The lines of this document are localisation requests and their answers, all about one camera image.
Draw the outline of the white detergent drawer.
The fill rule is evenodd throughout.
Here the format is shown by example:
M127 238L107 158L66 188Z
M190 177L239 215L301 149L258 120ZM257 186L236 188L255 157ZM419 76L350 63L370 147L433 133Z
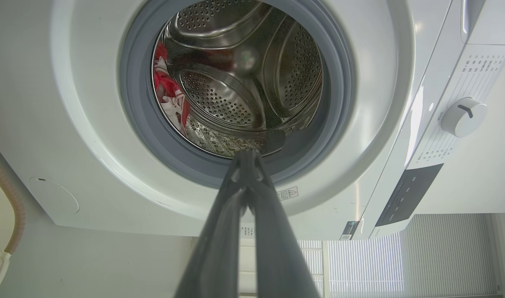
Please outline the white detergent drawer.
M468 45L505 45L505 0L461 0L460 36Z

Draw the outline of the grey rubber door gasket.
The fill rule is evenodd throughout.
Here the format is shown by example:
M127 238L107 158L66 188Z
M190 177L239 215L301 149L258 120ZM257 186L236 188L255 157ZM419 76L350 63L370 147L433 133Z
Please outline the grey rubber door gasket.
M311 124L290 134L282 149L264 161L273 182L283 184L311 172L340 139L352 104L353 59L346 30L325 0L258 1L303 25L316 41L323 63L323 91ZM180 137L162 115L151 81L150 63L161 29L175 13L191 4L194 0L148 0L135 15L120 59L122 102L140 140L171 170L173 184L184 179L218 188L231 160L201 151Z

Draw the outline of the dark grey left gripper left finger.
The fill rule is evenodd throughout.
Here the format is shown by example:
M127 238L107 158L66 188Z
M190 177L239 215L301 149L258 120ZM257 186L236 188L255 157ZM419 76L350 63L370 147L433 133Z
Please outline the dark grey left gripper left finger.
M174 298L238 298L239 233L246 151L228 168Z

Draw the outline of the dark grey control display panel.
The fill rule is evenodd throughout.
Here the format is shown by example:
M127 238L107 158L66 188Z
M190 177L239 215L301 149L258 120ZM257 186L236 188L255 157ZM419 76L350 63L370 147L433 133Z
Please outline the dark grey control display panel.
M376 226L409 219L443 164L405 170L388 200Z

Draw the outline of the stainless steel washing machine drum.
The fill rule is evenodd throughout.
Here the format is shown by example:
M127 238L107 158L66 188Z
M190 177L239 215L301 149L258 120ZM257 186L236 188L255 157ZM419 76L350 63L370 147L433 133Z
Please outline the stainless steel washing machine drum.
M258 0L203 0L169 19L153 57L160 40L168 72L190 104L187 136L161 113L199 150L224 159L245 149L272 155L311 124L323 91L320 49L280 9Z

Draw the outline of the white front-load washing machine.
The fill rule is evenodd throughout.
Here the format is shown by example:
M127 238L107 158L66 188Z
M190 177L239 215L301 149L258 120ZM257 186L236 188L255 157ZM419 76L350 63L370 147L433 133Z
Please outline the white front-load washing machine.
M79 211L61 226L198 236L218 188L173 184L122 102L120 59L148 0L0 0L0 153L29 189L65 187ZM325 0L346 30L353 65L347 121L326 158L277 191L300 240L387 236L415 214L479 213L425 194L409 219L376 226L405 170L445 164L460 138L441 121L458 100L485 103L505 45L468 45L461 0Z

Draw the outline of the white washing machine control knob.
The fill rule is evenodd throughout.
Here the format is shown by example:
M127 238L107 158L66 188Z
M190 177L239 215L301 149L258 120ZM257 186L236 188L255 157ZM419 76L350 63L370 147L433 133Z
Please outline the white washing machine control knob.
M476 131L487 115L487 105L465 97L453 104L441 121L443 131L463 138Z

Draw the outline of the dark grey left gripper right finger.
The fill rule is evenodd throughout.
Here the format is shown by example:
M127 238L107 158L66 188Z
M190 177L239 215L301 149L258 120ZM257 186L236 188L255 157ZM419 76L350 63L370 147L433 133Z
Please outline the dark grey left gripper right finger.
M258 298L320 298L271 177L247 151L248 206L255 217Z

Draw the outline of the red and white garment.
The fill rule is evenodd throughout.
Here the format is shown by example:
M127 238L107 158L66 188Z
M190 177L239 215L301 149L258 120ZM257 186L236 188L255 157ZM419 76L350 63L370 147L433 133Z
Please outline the red and white garment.
M165 117L184 137L190 104L180 85L170 76L167 66L168 52L163 41L158 41L153 57L153 86L158 105Z

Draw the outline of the dark QR code sticker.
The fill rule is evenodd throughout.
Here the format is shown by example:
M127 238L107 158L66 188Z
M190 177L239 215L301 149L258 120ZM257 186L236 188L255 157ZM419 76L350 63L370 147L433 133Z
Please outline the dark QR code sticker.
M347 222L339 240L340 241L350 241L356 233L358 224L359 224L359 221Z

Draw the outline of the cream laundry basket brown rim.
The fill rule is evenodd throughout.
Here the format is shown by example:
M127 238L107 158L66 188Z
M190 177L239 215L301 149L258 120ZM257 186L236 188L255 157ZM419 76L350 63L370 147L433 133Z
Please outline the cream laundry basket brown rim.
M25 230L25 208L0 164L0 284Z

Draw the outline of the grey warning sticker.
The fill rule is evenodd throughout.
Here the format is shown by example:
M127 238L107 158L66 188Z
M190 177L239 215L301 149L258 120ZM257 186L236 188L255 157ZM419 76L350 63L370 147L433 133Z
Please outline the grey warning sticker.
M298 188L295 186L289 189L277 191L277 196L280 201L298 197L299 196Z

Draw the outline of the round filter cover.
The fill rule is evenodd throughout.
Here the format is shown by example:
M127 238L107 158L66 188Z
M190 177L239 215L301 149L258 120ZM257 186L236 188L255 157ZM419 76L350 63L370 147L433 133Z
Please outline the round filter cover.
M58 183L38 177L28 181L29 191L49 216L67 216L78 213L76 198Z

